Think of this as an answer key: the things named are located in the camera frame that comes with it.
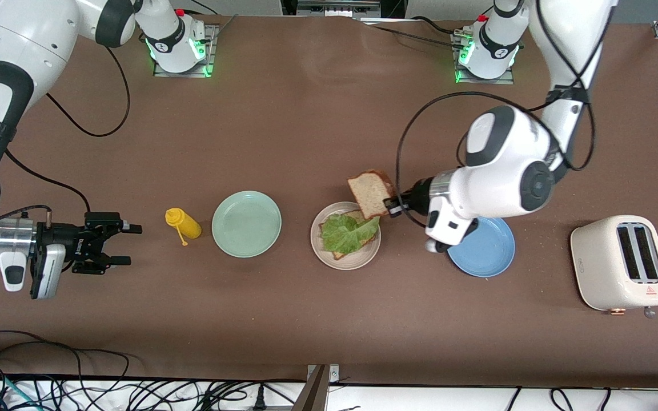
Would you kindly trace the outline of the blue plate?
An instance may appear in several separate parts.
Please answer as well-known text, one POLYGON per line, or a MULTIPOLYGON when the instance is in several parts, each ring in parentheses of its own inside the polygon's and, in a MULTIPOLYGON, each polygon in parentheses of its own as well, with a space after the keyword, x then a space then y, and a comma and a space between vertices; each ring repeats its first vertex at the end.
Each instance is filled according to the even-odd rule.
POLYGON ((504 219, 480 218, 477 228, 459 245, 450 247, 447 254, 468 275, 491 278, 511 265, 515 255, 515 239, 504 219))

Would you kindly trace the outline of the aluminium table bracket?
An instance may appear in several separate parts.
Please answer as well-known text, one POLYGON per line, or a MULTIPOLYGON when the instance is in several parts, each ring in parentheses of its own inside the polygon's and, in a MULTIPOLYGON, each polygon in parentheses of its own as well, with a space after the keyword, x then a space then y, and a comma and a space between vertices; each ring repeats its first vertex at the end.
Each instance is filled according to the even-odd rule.
POLYGON ((308 365, 308 378, 291 411, 326 411, 328 390, 339 381, 339 364, 308 365))

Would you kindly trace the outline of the beige plate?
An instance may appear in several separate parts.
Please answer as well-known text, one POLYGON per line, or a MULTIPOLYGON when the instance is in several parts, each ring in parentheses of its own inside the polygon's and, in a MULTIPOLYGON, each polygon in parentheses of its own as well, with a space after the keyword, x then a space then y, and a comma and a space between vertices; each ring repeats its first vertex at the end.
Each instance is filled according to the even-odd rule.
POLYGON ((382 231, 377 229, 373 239, 366 242, 357 252, 352 254, 344 254, 340 259, 334 258, 334 253, 326 250, 324 242, 321 237, 321 228, 326 220, 334 214, 349 213, 356 219, 362 219, 363 215, 357 203, 353 202, 337 202, 328 205, 318 213, 311 225, 311 232, 309 239, 311 242, 314 255, 324 264, 330 268, 350 271, 362 268, 374 259, 377 252, 379 252, 382 242, 382 231))

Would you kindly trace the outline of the grey metal rack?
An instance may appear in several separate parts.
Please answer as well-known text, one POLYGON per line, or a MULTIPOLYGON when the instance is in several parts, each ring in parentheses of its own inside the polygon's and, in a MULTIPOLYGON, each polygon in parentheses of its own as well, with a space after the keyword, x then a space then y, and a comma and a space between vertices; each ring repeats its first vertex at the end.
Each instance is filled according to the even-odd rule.
POLYGON ((291 0, 295 14, 309 17, 381 18, 381 0, 291 0))

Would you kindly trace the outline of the white toaster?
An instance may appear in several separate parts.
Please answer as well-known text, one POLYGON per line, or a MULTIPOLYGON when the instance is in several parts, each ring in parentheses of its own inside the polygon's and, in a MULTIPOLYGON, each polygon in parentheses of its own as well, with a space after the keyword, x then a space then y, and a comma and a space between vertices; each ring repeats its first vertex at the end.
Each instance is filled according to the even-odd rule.
POLYGON ((612 316, 658 307, 658 233, 642 216, 620 214, 574 229, 570 251, 588 307, 612 316))

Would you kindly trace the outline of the yellow squeeze bottle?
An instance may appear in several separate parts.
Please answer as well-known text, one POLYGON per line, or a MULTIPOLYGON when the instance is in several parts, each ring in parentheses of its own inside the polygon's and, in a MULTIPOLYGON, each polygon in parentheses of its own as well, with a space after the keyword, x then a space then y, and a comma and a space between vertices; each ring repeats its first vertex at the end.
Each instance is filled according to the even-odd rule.
POLYGON ((182 245, 188 245, 186 239, 197 239, 203 232, 199 222, 181 208, 167 209, 164 216, 166 223, 178 233, 182 245))

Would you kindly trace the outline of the mint green plate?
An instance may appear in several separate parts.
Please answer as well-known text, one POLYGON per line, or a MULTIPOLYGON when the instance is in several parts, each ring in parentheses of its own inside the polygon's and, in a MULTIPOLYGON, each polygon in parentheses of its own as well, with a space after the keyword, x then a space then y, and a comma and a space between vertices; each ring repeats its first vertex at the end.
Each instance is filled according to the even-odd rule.
POLYGON ((216 208, 211 233, 217 247, 237 258, 263 254, 279 238, 282 216, 276 202, 258 191, 241 191, 216 208))

